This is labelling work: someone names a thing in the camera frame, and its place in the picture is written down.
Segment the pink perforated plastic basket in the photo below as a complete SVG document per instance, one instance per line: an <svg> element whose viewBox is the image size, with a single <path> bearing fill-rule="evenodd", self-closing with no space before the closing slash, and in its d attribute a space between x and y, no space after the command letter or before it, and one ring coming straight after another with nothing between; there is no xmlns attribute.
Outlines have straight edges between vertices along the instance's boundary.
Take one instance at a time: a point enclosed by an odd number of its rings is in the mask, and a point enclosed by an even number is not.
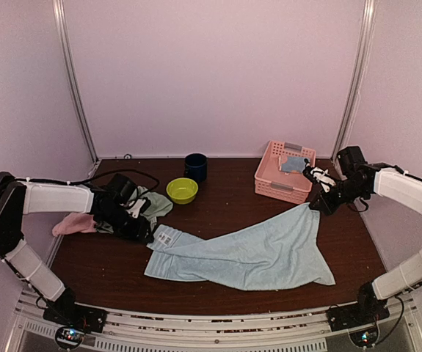
<svg viewBox="0 0 422 352"><path fill-rule="evenodd" d="M303 156L311 159L312 166L316 163L315 150L271 140L254 175L255 193L296 205L302 204L312 190L312 183L303 174L280 172L280 155Z"/></svg>

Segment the patterned blue pastel towel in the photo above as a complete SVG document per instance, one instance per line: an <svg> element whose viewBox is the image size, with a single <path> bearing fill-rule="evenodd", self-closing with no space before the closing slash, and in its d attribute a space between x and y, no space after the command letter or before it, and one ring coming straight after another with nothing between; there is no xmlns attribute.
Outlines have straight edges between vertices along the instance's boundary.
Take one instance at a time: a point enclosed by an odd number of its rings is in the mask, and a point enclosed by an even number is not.
<svg viewBox="0 0 422 352"><path fill-rule="evenodd" d="M303 156L280 155L278 160L278 169L284 173L302 174L306 169L311 171L311 159Z"/></svg>

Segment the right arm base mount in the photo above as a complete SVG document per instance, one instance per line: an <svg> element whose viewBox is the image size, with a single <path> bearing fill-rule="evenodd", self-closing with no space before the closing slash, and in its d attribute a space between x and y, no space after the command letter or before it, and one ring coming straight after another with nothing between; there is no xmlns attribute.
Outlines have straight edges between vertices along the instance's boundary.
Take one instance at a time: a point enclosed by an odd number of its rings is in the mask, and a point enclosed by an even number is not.
<svg viewBox="0 0 422 352"><path fill-rule="evenodd" d="M351 342L365 349L373 348L381 340L379 322L390 317L386 307L362 311L358 303L332 305L326 314L332 332L347 330Z"/></svg>

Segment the lime green bowl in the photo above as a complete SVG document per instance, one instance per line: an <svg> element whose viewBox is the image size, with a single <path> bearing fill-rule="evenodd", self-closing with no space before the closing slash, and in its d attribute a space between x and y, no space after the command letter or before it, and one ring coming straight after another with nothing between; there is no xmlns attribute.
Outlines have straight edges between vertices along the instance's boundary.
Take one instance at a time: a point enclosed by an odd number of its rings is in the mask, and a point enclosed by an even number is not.
<svg viewBox="0 0 422 352"><path fill-rule="evenodd" d="M187 205L194 201L199 190L198 184L186 177L179 177L167 184L166 192L169 198L178 205Z"/></svg>

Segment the pink towel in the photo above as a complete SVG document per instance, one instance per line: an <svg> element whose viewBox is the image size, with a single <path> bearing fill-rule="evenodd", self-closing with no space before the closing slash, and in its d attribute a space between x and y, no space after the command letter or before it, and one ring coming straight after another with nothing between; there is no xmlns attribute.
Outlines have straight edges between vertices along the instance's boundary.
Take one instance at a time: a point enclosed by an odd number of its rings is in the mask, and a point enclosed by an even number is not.
<svg viewBox="0 0 422 352"><path fill-rule="evenodd" d="M54 237L71 235L77 232L90 233L95 232L95 221L92 215L85 213L70 213L60 223L52 229Z"/></svg>

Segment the mint green towel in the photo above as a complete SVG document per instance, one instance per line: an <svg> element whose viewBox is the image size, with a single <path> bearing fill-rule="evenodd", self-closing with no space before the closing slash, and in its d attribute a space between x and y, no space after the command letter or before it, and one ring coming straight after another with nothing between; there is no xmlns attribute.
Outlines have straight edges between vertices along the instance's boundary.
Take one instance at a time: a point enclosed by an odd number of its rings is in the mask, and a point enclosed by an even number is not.
<svg viewBox="0 0 422 352"><path fill-rule="evenodd" d="M148 192L148 189L144 186L138 186L128 202L132 203L137 195L140 199L146 198L150 201L149 208L142 212L142 215L150 222L150 227L153 230L157 225L158 218L166 216L172 210L173 203L162 194L154 191Z"/></svg>

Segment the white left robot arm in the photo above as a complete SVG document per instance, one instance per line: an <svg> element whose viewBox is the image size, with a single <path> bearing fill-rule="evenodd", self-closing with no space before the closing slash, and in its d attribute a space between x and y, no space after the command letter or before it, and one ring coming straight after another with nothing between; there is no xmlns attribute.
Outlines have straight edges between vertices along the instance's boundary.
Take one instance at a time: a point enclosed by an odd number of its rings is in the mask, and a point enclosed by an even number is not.
<svg viewBox="0 0 422 352"><path fill-rule="evenodd" d="M152 226L145 217L150 202L139 195L129 172L109 172L110 180L103 186L95 185L92 179L70 182L0 172L0 260L66 326L81 320L75 293L28 243L23 232L26 220L55 214L90 215L107 223L118 238L152 243Z"/></svg>

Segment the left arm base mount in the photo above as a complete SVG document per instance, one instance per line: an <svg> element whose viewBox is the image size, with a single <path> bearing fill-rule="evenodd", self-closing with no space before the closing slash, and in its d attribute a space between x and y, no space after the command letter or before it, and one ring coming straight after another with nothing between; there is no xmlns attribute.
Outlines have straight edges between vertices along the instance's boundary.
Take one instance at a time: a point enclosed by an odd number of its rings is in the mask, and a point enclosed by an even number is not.
<svg viewBox="0 0 422 352"><path fill-rule="evenodd" d="M90 333L101 333L106 323L107 312L104 309L75 305L70 319L55 313L52 308L45 309L43 319L58 323L54 333L55 343L65 351L76 349Z"/></svg>

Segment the light blue towel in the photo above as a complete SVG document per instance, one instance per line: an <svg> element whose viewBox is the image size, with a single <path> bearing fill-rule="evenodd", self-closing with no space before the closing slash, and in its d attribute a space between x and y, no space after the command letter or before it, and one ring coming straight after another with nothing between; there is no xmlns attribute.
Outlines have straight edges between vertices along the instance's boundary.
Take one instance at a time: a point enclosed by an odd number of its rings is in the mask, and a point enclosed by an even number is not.
<svg viewBox="0 0 422 352"><path fill-rule="evenodd" d="M317 247L320 213L307 203L242 230L204 240L158 226L145 276L209 281L244 291L287 290L335 278Z"/></svg>

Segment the right aluminium frame post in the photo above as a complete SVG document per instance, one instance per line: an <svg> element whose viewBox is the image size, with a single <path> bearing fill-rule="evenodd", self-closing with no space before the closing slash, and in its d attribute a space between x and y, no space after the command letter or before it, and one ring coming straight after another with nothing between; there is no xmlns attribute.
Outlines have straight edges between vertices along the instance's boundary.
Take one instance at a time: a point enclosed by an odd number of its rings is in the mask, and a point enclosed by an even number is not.
<svg viewBox="0 0 422 352"><path fill-rule="evenodd" d="M365 0L363 8L363 17L361 21L359 40L357 44L357 53L354 60L351 83L343 110L340 128L335 140L335 146L332 151L331 161L337 160L338 152L343 149L351 135L352 126L360 102L360 89L363 77L368 67L368 60L371 51L372 37L374 33L374 21L376 13L376 3L374 0Z"/></svg>

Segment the dark blue mug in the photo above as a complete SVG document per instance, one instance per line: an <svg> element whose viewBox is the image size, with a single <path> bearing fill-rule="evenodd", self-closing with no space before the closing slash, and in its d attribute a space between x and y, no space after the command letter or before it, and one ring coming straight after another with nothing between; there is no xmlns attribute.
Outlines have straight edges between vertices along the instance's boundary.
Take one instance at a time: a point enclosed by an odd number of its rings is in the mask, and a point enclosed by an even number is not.
<svg viewBox="0 0 422 352"><path fill-rule="evenodd" d="M192 153L184 159L184 177L190 178L196 183L201 183L207 178L208 159L201 153Z"/></svg>

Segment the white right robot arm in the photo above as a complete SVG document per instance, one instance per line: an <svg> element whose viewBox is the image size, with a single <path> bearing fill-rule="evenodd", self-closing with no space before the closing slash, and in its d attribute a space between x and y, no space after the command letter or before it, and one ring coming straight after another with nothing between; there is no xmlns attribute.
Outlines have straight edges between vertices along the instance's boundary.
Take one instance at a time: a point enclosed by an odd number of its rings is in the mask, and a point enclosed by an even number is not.
<svg viewBox="0 0 422 352"><path fill-rule="evenodd" d="M342 177L305 164L304 176L321 187L310 208L332 215L342 205L366 205L372 199L380 210L363 214L377 244L415 244L419 248L391 249L389 269L362 285L356 302L327 310L333 331L370 325L388 318L387 303L422 286L422 178L400 166L364 159L358 146L345 147L336 155Z"/></svg>

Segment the left aluminium frame post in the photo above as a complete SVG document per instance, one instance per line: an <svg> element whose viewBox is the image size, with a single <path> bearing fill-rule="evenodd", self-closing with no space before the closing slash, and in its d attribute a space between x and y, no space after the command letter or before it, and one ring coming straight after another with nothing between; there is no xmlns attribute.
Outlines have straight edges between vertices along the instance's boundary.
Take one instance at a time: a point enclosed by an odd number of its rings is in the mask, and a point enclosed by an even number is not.
<svg viewBox="0 0 422 352"><path fill-rule="evenodd" d="M68 86L73 101L76 119L79 123L81 134L86 144L90 159L94 164L96 164L99 161L99 158L94 146L90 127L87 122L83 102L81 99L79 83L76 77L72 50L70 47L70 38L68 35L68 25L65 17L65 4L62 0L53 0L52 4L54 8L54 20L57 27L59 41L62 49L62 55L65 63L65 71L67 74Z"/></svg>

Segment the aluminium front rail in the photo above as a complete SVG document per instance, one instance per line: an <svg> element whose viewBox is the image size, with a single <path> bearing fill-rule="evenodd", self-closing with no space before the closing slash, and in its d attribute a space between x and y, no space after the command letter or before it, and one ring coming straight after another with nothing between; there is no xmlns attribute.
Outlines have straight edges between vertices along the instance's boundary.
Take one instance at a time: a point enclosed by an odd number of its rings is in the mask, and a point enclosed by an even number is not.
<svg viewBox="0 0 422 352"><path fill-rule="evenodd" d="M422 322L411 296L388 302L374 351L422 351ZM327 308L254 315L166 315L106 309L101 333L77 351L366 351L347 330L332 332Z"/></svg>

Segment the aluminium frame post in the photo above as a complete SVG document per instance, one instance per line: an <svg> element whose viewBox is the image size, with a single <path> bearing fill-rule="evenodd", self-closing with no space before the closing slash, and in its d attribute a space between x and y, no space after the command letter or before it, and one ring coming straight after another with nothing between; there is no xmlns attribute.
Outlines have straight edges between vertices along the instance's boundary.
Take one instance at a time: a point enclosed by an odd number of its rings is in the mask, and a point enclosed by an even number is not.
<svg viewBox="0 0 422 352"><path fill-rule="evenodd" d="M65 4L62 0L53 0L52 4L54 8L54 20L57 27L59 41L62 49L62 55L65 63L65 71L67 74L68 86L73 101L76 119L79 123L81 134L86 144L90 159L94 164L96 164L99 161L99 158L94 146L90 127L87 122L83 102L81 99L79 83L76 77L72 50L70 47L70 38L68 35L68 25L65 17Z"/></svg>
<svg viewBox="0 0 422 352"><path fill-rule="evenodd" d="M363 77L368 67L368 60L371 51L372 37L374 33L374 21L376 13L376 3L374 0L365 0L363 8L363 17L361 21L359 40L357 44L357 53L354 60L351 83L343 110L340 128L335 140L335 146L332 151L331 161L337 160L338 152L343 149L351 135L352 126L360 102L360 89Z"/></svg>

